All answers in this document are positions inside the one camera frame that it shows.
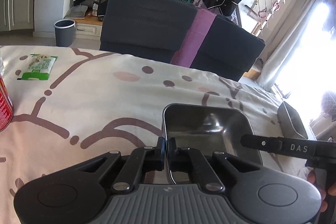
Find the person right hand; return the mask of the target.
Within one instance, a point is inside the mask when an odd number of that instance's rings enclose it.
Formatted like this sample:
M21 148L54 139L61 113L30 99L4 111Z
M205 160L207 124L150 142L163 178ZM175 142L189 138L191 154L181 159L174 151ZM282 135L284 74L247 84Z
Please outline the person right hand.
M319 190L321 197L322 197L322 203L321 203L321 208L320 208L320 212L323 213L327 210L328 207L328 203L325 201L325 198L327 196L327 194L329 196L336 196L336 186L335 183L328 189L328 191L322 189L321 187L319 187L316 183L316 175L315 175L315 171L312 169L308 176L307 176L307 180L308 182L310 182L311 184L315 185L317 187L317 189Z

